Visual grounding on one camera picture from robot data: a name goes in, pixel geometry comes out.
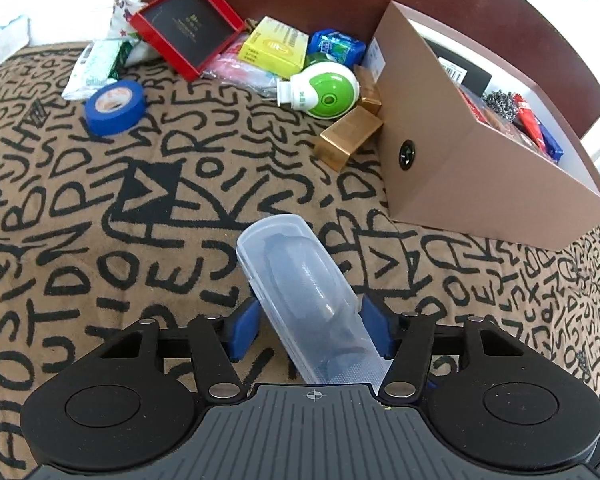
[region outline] wooden headboard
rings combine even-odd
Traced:
[[[307,33],[336,28],[368,41],[390,0],[227,0],[243,18],[272,16]],[[579,137],[600,117],[600,85],[526,0],[395,0],[449,25],[538,83]]]

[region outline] cardboard box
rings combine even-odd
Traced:
[[[371,70],[360,65],[354,65],[353,73],[360,84],[358,105],[373,115],[378,115],[380,108],[382,108],[382,99]]]
[[[504,89],[521,93],[558,140],[560,165],[477,121],[410,20],[519,81]],[[382,94],[379,155],[393,219],[551,250],[600,223],[600,175],[578,137],[542,89],[502,58],[392,2],[363,64]]]
[[[238,59],[291,78],[304,68],[309,36],[265,16],[240,49]]]
[[[244,20],[225,0],[155,0],[131,25],[187,81],[244,30]]]
[[[314,153],[332,170],[340,171],[381,126],[380,119],[362,106],[356,106],[320,134]]]

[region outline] blue gripper pad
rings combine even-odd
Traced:
[[[360,310],[362,323],[371,336],[371,341],[378,353],[385,359],[392,359],[395,355],[394,338],[391,336],[389,320],[366,296],[362,298],[362,309]]]
[[[244,358],[260,330],[262,309],[256,298],[249,298],[225,321],[227,323],[226,348],[232,362]]]

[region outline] yellow box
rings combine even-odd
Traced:
[[[289,79],[304,68],[309,36],[265,16],[240,49],[238,59]]]

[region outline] crosshair marking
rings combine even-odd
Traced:
[[[311,390],[308,394],[306,394],[306,396],[309,399],[311,399],[313,402],[324,397],[324,395],[322,393],[320,393],[318,390]]]

